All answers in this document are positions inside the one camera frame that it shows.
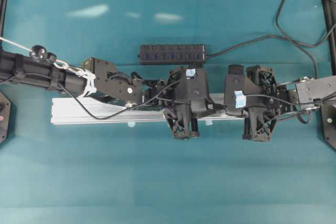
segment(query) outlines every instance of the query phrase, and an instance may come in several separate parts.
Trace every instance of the black robot arm segment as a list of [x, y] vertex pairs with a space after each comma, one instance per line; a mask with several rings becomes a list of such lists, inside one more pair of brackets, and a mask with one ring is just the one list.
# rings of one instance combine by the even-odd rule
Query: black robot arm segment
[[48, 90], [62, 91], [58, 83], [75, 95], [83, 93], [86, 80], [46, 61], [0, 50], [0, 80], [12, 84], [22, 83]]
[[[225, 80], [224, 101], [215, 103], [209, 94], [202, 62], [174, 68], [167, 80], [144, 80], [136, 72], [129, 76], [118, 71], [115, 64], [106, 60], [90, 58], [81, 67], [74, 67], [43, 47], [33, 47], [33, 52], [26, 57], [1, 51], [0, 81], [65, 91], [78, 103], [76, 97], [89, 95], [101, 102], [126, 106], [124, 111], [162, 110], [177, 139], [198, 137], [197, 120], [222, 111], [244, 119], [244, 139], [266, 142], [279, 122], [298, 118], [308, 123], [313, 110], [335, 103], [334, 76], [278, 83], [272, 68], [253, 66], [246, 68], [244, 74], [243, 66], [231, 65]], [[86, 92], [89, 82], [91, 92]], [[296, 88], [288, 90], [289, 84], [296, 84]], [[105, 120], [120, 113], [123, 111], [105, 118], [89, 114]], [[307, 121], [303, 115], [309, 115]]]

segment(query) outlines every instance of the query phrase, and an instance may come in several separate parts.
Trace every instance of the black mounting bracket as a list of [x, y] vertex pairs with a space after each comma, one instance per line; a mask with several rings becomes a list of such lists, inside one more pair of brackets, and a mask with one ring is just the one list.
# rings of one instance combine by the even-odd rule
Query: black mounting bracket
[[0, 143], [7, 139], [12, 103], [0, 92]]

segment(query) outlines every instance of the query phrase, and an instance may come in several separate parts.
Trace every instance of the white cable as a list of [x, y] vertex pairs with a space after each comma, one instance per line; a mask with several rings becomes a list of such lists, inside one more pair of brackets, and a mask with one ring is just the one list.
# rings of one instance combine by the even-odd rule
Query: white cable
[[3, 40], [4, 42], [10, 43], [10, 44], [12, 44], [12, 45], [14, 45], [14, 46], [17, 46], [17, 47], [19, 47], [19, 48], [25, 49], [25, 50], [27, 50], [28, 52], [32, 52], [31, 49], [29, 49], [29, 48], [27, 48], [27, 47], [24, 47], [24, 46], [21, 46], [21, 45], [19, 45], [18, 43], [15, 43], [15, 42], [13, 42], [13, 41], [11, 41], [11, 40], [9, 40], [9, 39], [5, 39], [5, 38], [3, 38], [3, 37], [1, 37], [1, 36], [0, 36], [0, 40]]

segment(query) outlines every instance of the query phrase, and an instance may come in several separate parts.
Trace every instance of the black cable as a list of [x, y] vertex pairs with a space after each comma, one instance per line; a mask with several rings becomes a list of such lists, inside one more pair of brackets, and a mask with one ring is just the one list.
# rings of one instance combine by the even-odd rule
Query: black cable
[[7, 81], [12, 81], [12, 80], [14, 80], [14, 78], [15, 78], [15, 76], [8, 77], [7, 79], [0, 81], [0, 84], [4, 84]]
[[151, 101], [153, 101], [153, 100], [155, 100], [156, 98], [158, 98], [159, 97], [159, 95], [160, 94], [162, 94], [163, 93], [163, 91], [164, 90], [166, 90], [166, 89], [168, 89], [168, 88], [170, 88], [171, 86], [173, 86], [173, 85], [175, 85], [175, 84], [177, 84], [177, 83], [179, 83], [180, 81], [182, 81], [182, 80], [184, 80], [184, 79], [186, 79], [187, 77], [183, 77], [183, 78], [181, 78], [180, 80], [177, 80], [177, 81], [174, 81], [174, 82], [172, 82], [172, 83], [170, 83], [169, 85], [167, 85], [166, 87], [164, 87], [159, 93], [157, 93], [154, 97], [152, 97], [151, 99], [149, 99], [148, 101], [146, 101], [146, 102], [143, 102], [143, 103], [140, 103], [140, 104], [138, 104], [138, 105], [136, 105], [136, 106], [133, 106], [133, 107], [129, 107], [129, 108], [126, 108], [126, 109], [124, 109], [124, 110], [121, 110], [121, 111], [118, 111], [117, 113], [114, 113], [114, 114], [112, 114], [112, 115], [109, 115], [109, 116], [106, 116], [106, 117], [103, 117], [103, 118], [98, 118], [98, 117], [96, 117], [96, 116], [94, 116], [93, 114], [91, 114], [91, 112], [90, 111], [88, 111], [88, 109], [87, 108], [85, 108], [85, 106], [77, 99], [77, 97], [75, 97], [69, 90], [67, 90], [62, 84], [58, 84], [69, 96], [71, 96], [72, 98], [74, 98], [75, 99], [75, 101], [82, 107], [82, 109], [84, 109], [92, 118], [94, 118], [94, 119], [97, 119], [97, 120], [107, 120], [107, 119], [110, 119], [110, 118], [112, 118], [112, 117], [114, 117], [114, 116], [116, 116], [116, 115], [119, 115], [119, 114], [121, 114], [121, 113], [123, 113], [123, 112], [125, 112], [125, 111], [127, 111], [127, 110], [130, 110], [130, 109], [136, 109], [136, 108], [138, 108], [138, 107], [140, 107], [140, 106], [143, 106], [143, 105], [145, 105], [145, 104], [147, 104], [147, 103], [150, 103]]
[[[45, 76], [44, 74], [40, 74], [40, 73], [25, 73], [25, 76], [40, 76], [40, 77], [44, 77], [44, 78], [51, 80], [51, 77]], [[0, 84], [3, 84], [7, 81], [12, 81], [14, 79], [15, 79], [15, 76], [8, 77], [7, 79], [0, 81]]]
[[312, 105], [312, 104], [315, 104], [314, 102], [304, 102], [304, 103], [292, 103], [292, 102], [288, 102], [286, 100], [283, 100], [283, 99], [280, 99], [280, 98], [277, 98], [277, 97], [272, 97], [271, 95], [266, 95], [266, 94], [246, 94], [245, 95], [246, 97], [265, 97], [265, 98], [270, 98], [270, 99], [274, 99], [274, 100], [278, 100], [280, 102], [283, 102], [283, 103], [286, 103], [286, 104], [289, 104], [289, 105], [294, 105], [294, 106], [297, 106], [297, 105]]
[[251, 43], [255, 43], [255, 42], [258, 42], [258, 41], [261, 41], [261, 40], [264, 40], [264, 39], [268, 39], [268, 38], [276, 38], [276, 39], [282, 39], [282, 40], [287, 40], [289, 42], [291, 42], [293, 45], [295, 45], [297, 48], [299, 48], [302, 52], [304, 52], [313, 62], [314, 64], [314, 70], [315, 70], [315, 76], [316, 76], [316, 79], [319, 78], [319, 71], [318, 71], [318, 65], [317, 65], [317, 62], [315, 60], [315, 58], [313, 57], [313, 55], [311, 55], [309, 52], [307, 52], [304, 48], [302, 48], [302, 46], [304, 47], [310, 47], [310, 48], [314, 48], [314, 47], [318, 47], [320, 46], [323, 42], [325, 42], [325, 40], [329, 37], [329, 35], [332, 33], [332, 31], [336, 28], [336, 24], [334, 24], [331, 29], [327, 32], [327, 34], [324, 36], [324, 38], [322, 40], [320, 40], [319, 42], [317, 42], [316, 44], [314, 45], [311, 45], [311, 44], [308, 44], [308, 43], [305, 43], [305, 42], [301, 42], [301, 41], [297, 41], [297, 40], [293, 40], [291, 39], [286, 33], [285, 31], [281, 28], [280, 24], [279, 24], [279, 17], [280, 17], [280, 14], [282, 12], [282, 8], [284, 6], [284, 3], [285, 3], [286, 0], [282, 0], [280, 5], [279, 5], [279, 8], [278, 8], [278, 11], [277, 11], [277, 15], [276, 15], [276, 26], [277, 28], [279, 29], [279, 31], [282, 33], [282, 35], [284, 37], [281, 37], [281, 36], [277, 36], [277, 35], [265, 35], [265, 36], [262, 36], [262, 37], [259, 37], [259, 38], [256, 38], [256, 39], [252, 39], [252, 40], [249, 40], [249, 41], [246, 41], [246, 42], [243, 42], [243, 43], [240, 43], [240, 44], [237, 44], [235, 46], [232, 46], [228, 49], [225, 49], [223, 51], [220, 51], [218, 53], [215, 53], [215, 54], [211, 54], [211, 55], [207, 55], [206, 58], [213, 58], [213, 57], [217, 57], [217, 56], [220, 56], [220, 55], [223, 55], [223, 54], [226, 54], [227, 52], [230, 52], [231, 50], [234, 50], [238, 47], [241, 47], [241, 46], [245, 46], [245, 45], [248, 45], [248, 44], [251, 44]]

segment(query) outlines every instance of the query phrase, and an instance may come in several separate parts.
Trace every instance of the metal carabiner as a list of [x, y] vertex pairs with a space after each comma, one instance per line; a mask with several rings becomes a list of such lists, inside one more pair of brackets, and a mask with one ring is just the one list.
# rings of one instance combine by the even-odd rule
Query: metal carabiner
[[66, 61], [60, 60], [60, 59], [56, 60], [56, 62], [54, 63], [54, 66], [56, 68], [64, 69], [64, 70], [67, 70], [68, 68], [70, 68], [69, 64]]

